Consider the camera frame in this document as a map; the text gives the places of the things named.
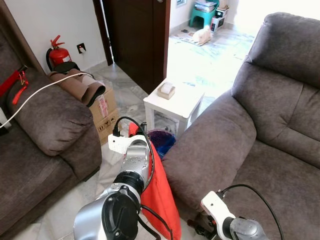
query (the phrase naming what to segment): gray sofa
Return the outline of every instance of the gray sofa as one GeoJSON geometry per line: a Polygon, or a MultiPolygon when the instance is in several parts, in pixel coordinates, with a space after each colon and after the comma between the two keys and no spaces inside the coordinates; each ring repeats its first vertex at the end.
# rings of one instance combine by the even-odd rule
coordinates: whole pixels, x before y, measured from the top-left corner
{"type": "MultiPolygon", "coordinates": [[[[0,31],[0,84],[22,63],[0,31]]],[[[29,86],[17,105],[16,83],[0,98],[10,117],[37,89],[50,84],[43,73],[26,70],[29,86]]],[[[77,183],[91,176],[102,160],[90,110],[59,86],[35,95],[0,136],[0,239],[12,239],[77,183]]]]}
{"type": "MultiPolygon", "coordinates": [[[[248,184],[262,193],[287,240],[320,239],[320,21],[268,15],[232,89],[199,116],[163,159],[181,216],[209,191],[248,184]]],[[[224,199],[237,217],[280,239],[250,189],[224,199]]]]}

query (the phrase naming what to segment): black cable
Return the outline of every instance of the black cable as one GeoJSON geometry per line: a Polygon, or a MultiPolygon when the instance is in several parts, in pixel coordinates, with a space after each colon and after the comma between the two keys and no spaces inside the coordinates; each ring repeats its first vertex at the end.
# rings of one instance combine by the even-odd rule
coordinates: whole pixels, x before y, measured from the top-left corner
{"type": "Polygon", "coordinates": [[[156,232],[153,231],[138,215],[138,222],[141,224],[142,227],[144,227],[145,230],[147,230],[152,236],[155,237],[156,240],[161,240],[160,235],[156,232]]]}
{"type": "Polygon", "coordinates": [[[168,232],[170,233],[170,239],[171,240],[174,240],[174,236],[173,236],[173,233],[172,233],[172,230],[169,228],[168,224],[166,223],[166,221],[160,217],[155,211],[153,211],[151,208],[149,208],[148,206],[146,205],[142,205],[141,204],[141,208],[147,210],[148,212],[150,212],[151,214],[153,214],[157,219],[159,219],[163,225],[165,226],[165,228],[168,230],[168,232]]]}
{"type": "Polygon", "coordinates": [[[271,208],[270,204],[267,202],[267,200],[265,200],[265,198],[261,195],[260,192],[258,192],[258,190],[256,190],[255,188],[253,188],[252,186],[249,186],[247,184],[235,184],[235,185],[231,185],[231,186],[228,186],[227,188],[225,188],[224,190],[222,190],[222,195],[225,194],[226,191],[230,190],[230,189],[233,189],[233,188],[237,188],[237,187],[245,187],[245,188],[248,188],[248,189],[251,189],[252,191],[254,191],[258,196],[259,198],[261,198],[261,200],[265,203],[265,205],[268,207],[268,209],[270,210],[272,216],[273,216],[273,219],[276,223],[276,226],[278,227],[279,229],[279,233],[280,233],[280,237],[281,237],[281,240],[284,240],[284,233],[282,231],[282,228],[280,226],[280,223],[279,223],[279,220],[274,212],[274,210],[271,208]]]}
{"type": "Polygon", "coordinates": [[[149,147],[150,152],[151,152],[151,162],[152,162],[151,174],[150,174],[149,179],[148,179],[148,180],[146,181],[146,183],[145,183],[145,188],[144,188],[143,191],[142,191],[142,192],[144,192],[144,191],[147,189],[147,187],[149,186],[152,177],[154,176],[154,171],[155,171],[155,155],[154,155],[154,151],[153,151],[153,149],[152,149],[152,147],[151,147],[150,140],[149,140],[147,134],[145,133],[145,130],[140,126],[139,123],[137,123],[136,120],[132,119],[131,117],[128,117],[128,116],[122,116],[122,117],[120,117],[120,118],[115,122],[115,125],[114,125],[114,128],[113,128],[113,135],[116,136],[116,137],[120,137],[120,132],[119,132],[119,130],[118,130],[118,124],[119,124],[119,122],[120,122],[122,119],[128,119],[128,120],[130,120],[131,122],[133,122],[135,125],[138,126],[138,128],[141,130],[143,136],[145,137],[146,143],[148,144],[148,147],[149,147]]]}

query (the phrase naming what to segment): electrical outlet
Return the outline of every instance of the electrical outlet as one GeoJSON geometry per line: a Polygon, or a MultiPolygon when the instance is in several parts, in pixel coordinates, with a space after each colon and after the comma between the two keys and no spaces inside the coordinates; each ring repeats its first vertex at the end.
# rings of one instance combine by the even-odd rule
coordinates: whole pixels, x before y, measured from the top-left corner
{"type": "Polygon", "coordinates": [[[78,49],[79,54],[83,54],[86,52],[86,47],[84,43],[80,43],[76,46],[76,48],[78,49]]]}

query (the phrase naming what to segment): white side table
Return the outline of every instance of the white side table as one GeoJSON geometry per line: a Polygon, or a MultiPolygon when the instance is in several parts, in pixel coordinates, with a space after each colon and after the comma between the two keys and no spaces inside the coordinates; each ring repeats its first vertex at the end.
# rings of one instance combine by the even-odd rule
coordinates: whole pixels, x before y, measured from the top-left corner
{"type": "Polygon", "coordinates": [[[167,100],[157,95],[158,88],[165,82],[167,82],[167,79],[163,80],[149,96],[143,99],[147,130],[155,128],[156,110],[179,120],[176,134],[176,137],[179,138],[188,128],[189,120],[191,123],[196,120],[205,92],[185,83],[174,83],[175,93],[167,100]]]}

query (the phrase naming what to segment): window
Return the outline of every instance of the window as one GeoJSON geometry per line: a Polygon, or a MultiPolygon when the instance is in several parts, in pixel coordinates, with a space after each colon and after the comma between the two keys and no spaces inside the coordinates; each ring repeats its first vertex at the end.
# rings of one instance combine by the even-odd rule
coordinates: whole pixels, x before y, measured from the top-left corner
{"type": "Polygon", "coordinates": [[[182,5],[186,4],[187,0],[176,0],[176,7],[181,7],[182,5]]]}

